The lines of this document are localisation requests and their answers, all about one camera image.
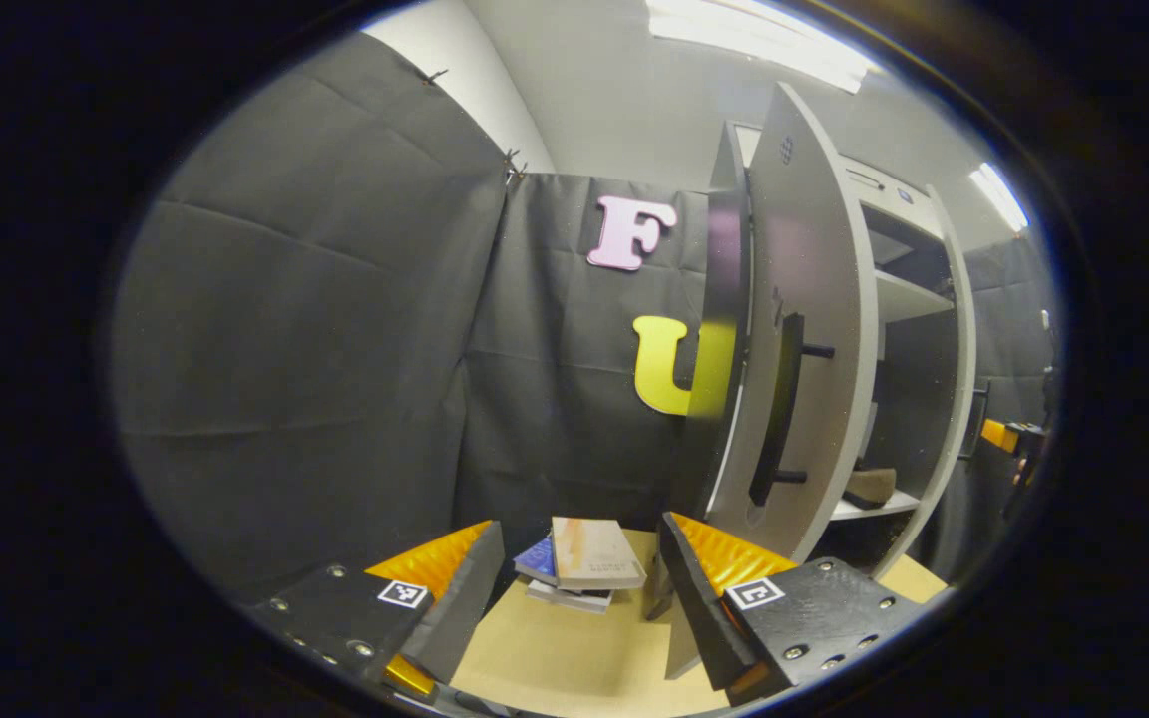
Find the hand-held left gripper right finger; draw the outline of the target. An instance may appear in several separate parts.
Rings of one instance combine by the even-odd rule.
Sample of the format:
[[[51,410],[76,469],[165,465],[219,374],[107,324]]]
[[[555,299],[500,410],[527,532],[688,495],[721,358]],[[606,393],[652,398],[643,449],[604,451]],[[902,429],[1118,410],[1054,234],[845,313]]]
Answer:
[[[935,596],[934,576],[907,557],[876,580],[835,557],[795,563],[674,511],[656,535],[688,662],[731,704],[828,680],[907,631]]]

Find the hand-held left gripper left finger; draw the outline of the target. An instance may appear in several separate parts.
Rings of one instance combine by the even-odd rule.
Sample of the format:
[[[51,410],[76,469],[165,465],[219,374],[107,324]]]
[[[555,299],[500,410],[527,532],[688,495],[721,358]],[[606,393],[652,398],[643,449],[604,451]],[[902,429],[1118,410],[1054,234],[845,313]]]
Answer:
[[[450,684],[506,563],[498,520],[365,568],[338,559],[245,613],[361,690],[435,698]]]

